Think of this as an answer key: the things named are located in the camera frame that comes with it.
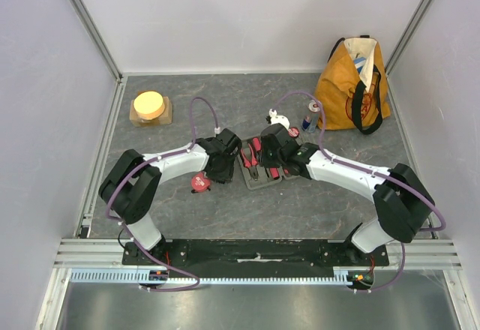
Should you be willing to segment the yellow tote bag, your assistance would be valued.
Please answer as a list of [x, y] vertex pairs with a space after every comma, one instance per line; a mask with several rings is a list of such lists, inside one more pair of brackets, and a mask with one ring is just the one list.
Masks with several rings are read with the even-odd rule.
[[334, 45], [314, 96], [322, 104], [325, 120], [319, 128], [376, 132], [391, 115], [388, 83], [380, 43], [373, 37], [342, 37]]

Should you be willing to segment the electrical tape roll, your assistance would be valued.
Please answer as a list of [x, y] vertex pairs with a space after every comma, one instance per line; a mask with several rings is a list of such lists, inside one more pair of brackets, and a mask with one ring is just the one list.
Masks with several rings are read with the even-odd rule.
[[289, 135], [293, 138], [297, 138], [299, 136], [299, 130], [297, 127], [291, 127], [289, 130]]

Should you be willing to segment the energy drink can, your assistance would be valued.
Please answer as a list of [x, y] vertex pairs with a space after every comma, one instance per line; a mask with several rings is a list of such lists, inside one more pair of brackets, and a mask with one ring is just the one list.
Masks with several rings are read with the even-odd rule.
[[313, 133], [321, 115], [321, 110], [315, 100], [311, 100], [307, 105], [307, 112], [301, 123], [301, 129], [308, 133]]

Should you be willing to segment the pink tape measure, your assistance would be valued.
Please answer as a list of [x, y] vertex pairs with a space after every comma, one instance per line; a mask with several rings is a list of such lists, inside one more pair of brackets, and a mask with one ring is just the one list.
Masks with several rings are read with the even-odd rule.
[[211, 180], [204, 172], [198, 172], [190, 181], [192, 194], [200, 194], [211, 190]]

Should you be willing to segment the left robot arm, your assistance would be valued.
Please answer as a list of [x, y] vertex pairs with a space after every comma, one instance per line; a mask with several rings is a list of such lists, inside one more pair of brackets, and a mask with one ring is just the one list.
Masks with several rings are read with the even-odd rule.
[[229, 183], [241, 145], [239, 137], [225, 128], [172, 151], [140, 154], [129, 149], [103, 180], [98, 195], [139, 243], [140, 257], [158, 264], [165, 255], [165, 240], [149, 210], [159, 185], [189, 173], [204, 173], [212, 182]]

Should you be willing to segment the grey plastic tool case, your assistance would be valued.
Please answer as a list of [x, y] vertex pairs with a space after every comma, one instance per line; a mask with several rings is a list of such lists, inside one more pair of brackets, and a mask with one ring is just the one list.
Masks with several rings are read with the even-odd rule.
[[[251, 137], [251, 138], [248, 138], [248, 139], [245, 139], [245, 140], [241, 141], [241, 149], [246, 149], [246, 151], [245, 151], [246, 155], [249, 155], [248, 143], [250, 143], [253, 147], [253, 144], [252, 144], [252, 139], [253, 138], [254, 137]], [[261, 188], [267, 188], [267, 187], [270, 187], [272, 185], [276, 185], [276, 184], [282, 182], [283, 180], [286, 181], [286, 180], [296, 179], [296, 176], [292, 175], [291, 173], [290, 173], [291, 174], [290, 176], [285, 175], [284, 171], [283, 171], [283, 167], [279, 167], [278, 170], [279, 170], [279, 173], [281, 175], [281, 179], [271, 180], [271, 179], [269, 179], [269, 177], [267, 175], [267, 172], [266, 172], [266, 169], [268, 169], [268, 168], [265, 168], [260, 164], [260, 159], [259, 160], [256, 159], [257, 162], [258, 162], [256, 168], [257, 168], [257, 171], [258, 171], [258, 174], [259, 174], [259, 179], [257, 181], [254, 181], [251, 178], [248, 170], [243, 166], [242, 157], [241, 157], [241, 150], [238, 153], [237, 158], [238, 158], [238, 163], [240, 165], [241, 174], [243, 175], [245, 184], [246, 184], [247, 188], [251, 191], [259, 190]]]

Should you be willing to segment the pink handled pliers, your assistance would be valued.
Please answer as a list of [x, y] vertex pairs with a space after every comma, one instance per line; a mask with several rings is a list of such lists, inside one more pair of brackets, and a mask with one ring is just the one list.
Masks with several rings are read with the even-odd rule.
[[248, 152], [249, 155], [246, 155], [245, 151], [246, 148], [241, 149], [241, 159], [243, 162], [243, 166], [248, 170], [250, 177], [254, 180], [257, 181], [259, 179], [259, 174], [257, 171], [257, 158], [255, 157], [253, 147], [250, 143], [248, 145]]

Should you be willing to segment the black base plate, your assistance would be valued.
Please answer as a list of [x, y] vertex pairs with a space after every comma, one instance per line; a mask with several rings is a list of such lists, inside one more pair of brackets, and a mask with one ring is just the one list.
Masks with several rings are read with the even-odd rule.
[[207, 263], [305, 263], [325, 267], [388, 266], [386, 246], [363, 253], [345, 241], [324, 239], [173, 239], [162, 241], [151, 250], [141, 251], [134, 242], [124, 246], [124, 265], [145, 266], [151, 258], [166, 264], [193, 267]]

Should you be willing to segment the yellow round sponge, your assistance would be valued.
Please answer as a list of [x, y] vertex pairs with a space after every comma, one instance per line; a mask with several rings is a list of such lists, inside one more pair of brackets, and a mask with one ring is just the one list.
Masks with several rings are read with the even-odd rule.
[[133, 108], [140, 119], [151, 121], [163, 114], [164, 98], [156, 91], [146, 91], [134, 99]]

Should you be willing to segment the pink handled screwdriver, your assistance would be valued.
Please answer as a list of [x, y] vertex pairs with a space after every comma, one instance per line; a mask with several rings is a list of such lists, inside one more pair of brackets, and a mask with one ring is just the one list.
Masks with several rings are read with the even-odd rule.
[[279, 173], [278, 168], [268, 168], [265, 171], [267, 172], [269, 179], [271, 180], [281, 179], [281, 174]]
[[253, 148], [255, 150], [256, 159], [259, 160], [260, 157], [261, 157], [261, 151], [262, 151], [262, 146], [261, 146], [260, 139], [258, 137], [254, 137], [252, 139], [252, 144], [253, 144]]

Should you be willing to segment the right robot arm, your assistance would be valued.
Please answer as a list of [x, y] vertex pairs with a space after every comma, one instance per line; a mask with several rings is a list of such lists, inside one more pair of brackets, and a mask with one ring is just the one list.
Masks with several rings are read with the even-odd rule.
[[433, 198], [406, 164], [375, 167], [338, 157], [317, 144], [299, 144], [281, 124], [263, 130], [260, 144], [262, 165], [337, 185], [374, 204], [376, 217], [358, 225], [343, 246], [344, 258], [352, 265], [361, 265], [371, 252], [392, 241], [410, 243], [432, 212]]

